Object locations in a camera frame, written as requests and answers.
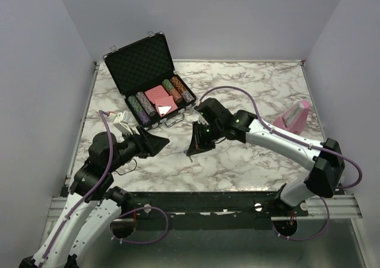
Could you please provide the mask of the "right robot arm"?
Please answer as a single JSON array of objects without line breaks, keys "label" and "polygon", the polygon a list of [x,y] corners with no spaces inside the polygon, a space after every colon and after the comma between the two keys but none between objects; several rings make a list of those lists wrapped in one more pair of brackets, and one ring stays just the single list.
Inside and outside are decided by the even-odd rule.
[{"label": "right robot arm", "polygon": [[272,202],[277,214],[288,215],[298,204],[313,196],[334,196],[345,168],[337,141],[329,138],[320,144],[267,122],[261,123],[254,113],[244,110],[231,113],[215,98],[201,102],[196,110],[199,118],[192,124],[187,156],[213,150],[217,140],[225,138],[272,150],[308,171],[277,191]]}]

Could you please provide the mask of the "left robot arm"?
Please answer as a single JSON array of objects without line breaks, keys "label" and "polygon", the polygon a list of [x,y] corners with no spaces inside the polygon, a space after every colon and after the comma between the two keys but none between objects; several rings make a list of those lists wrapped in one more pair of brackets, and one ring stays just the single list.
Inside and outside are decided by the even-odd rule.
[{"label": "left robot arm", "polygon": [[141,126],[122,142],[110,130],[96,134],[87,160],[74,175],[56,225],[38,252],[24,258],[20,267],[78,267],[105,227],[137,211],[131,195],[112,186],[113,172],[135,157],[154,157],[168,143],[169,139]]}]

